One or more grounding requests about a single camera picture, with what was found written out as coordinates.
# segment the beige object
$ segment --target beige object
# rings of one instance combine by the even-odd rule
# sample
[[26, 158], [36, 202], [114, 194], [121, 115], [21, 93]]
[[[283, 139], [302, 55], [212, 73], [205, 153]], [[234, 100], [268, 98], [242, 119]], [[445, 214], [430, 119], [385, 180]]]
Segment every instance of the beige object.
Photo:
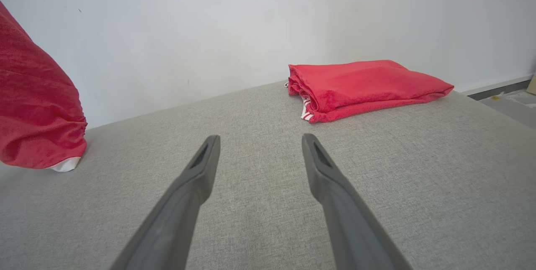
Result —
[[534, 77], [532, 77], [531, 83], [528, 84], [527, 92], [536, 94], [536, 74], [534, 74]]

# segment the folded red pants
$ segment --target folded red pants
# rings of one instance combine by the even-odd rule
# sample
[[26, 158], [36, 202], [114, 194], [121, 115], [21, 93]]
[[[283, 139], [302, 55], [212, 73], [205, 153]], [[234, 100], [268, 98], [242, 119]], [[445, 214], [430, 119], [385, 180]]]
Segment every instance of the folded red pants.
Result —
[[453, 85], [390, 61], [333, 65], [289, 65], [289, 95], [303, 100], [302, 119], [310, 123], [409, 104], [427, 103]]

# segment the gray fabric surface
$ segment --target gray fabric surface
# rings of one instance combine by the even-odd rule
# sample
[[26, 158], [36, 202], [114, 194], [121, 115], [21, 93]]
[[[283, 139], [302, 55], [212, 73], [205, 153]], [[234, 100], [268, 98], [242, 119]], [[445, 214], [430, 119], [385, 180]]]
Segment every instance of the gray fabric surface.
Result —
[[415, 269], [536, 264], [536, 131], [458, 93], [311, 125], [283, 82], [89, 130], [77, 169], [0, 171], [0, 268], [106, 269], [209, 134], [189, 269], [333, 269], [314, 133]]

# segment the baseboard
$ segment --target baseboard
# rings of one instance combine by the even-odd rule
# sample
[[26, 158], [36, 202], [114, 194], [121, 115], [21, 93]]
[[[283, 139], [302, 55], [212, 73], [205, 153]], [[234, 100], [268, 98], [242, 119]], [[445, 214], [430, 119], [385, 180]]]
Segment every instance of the baseboard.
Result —
[[480, 92], [492, 90], [498, 87], [504, 87], [504, 86], [519, 83], [519, 82], [529, 81], [530, 79], [532, 79], [532, 76], [534, 76], [534, 74], [525, 75], [524, 77], [518, 77], [517, 79], [511, 79], [511, 80], [507, 80], [507, 81], [500, 82], [500, 83], [484, 84], [479, 87], [475, 87], [474, 89], [462, 91], [461, 93], [464, 95], [480, 93]]

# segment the red garment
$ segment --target red garment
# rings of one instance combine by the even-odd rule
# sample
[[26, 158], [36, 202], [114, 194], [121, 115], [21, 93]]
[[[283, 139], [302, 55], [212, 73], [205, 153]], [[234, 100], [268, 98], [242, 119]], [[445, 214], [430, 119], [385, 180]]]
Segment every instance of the red garment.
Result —
[[80, 157], [86, 125], [71, 79], [0, 3], [0, 161], [42, 169]]
[[409, 71], [390, 60], [334, 65], [289, 65], [289, 94], [303, 99], [310, 123], [409, 104], [447, 95], [453, 85]]

